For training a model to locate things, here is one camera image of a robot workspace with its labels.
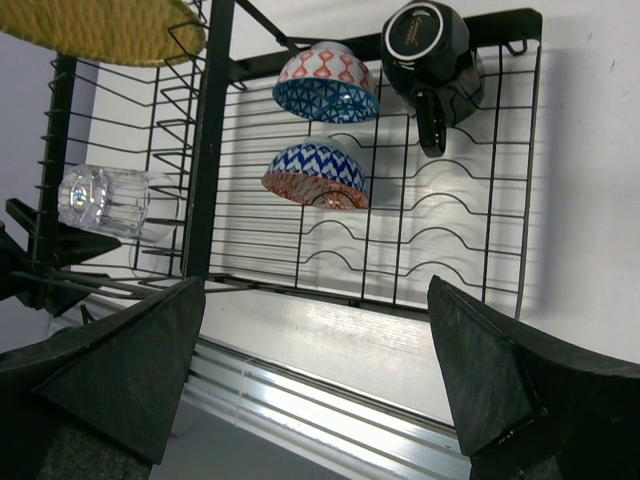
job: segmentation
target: aluminum strip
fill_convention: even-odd
[[[183,400],[349,478],[469,478],[449,427],[202,339]]]

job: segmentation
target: ceramic bowl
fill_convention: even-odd
[[[334,210],[366,208],[364,172],[335,140],[309,137],[273,159],[262,185],[302,205]]]
[[[336,42],[317,43],[289,60],[273,98],[288,112],[326,123],[363,122],[380,111],[369,69]]]

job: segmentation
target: mug handle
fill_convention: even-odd
[[[435,92],[421,90],[417,93],[416,116],[422,151],[427,157],[441,157],[447,142],[447,122]]]

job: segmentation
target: drinking glass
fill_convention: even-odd
[[[168,175],[79,165],[58,189],[58,212],[72,227],[157,243],[177,224],[181,198]]]

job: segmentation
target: yellow placemat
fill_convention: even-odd
[[[181,0],[0,0],[0,30],[74,57],[161,67],[205,46],[204,28]],[[181,57],[170,63],[188,60]]]

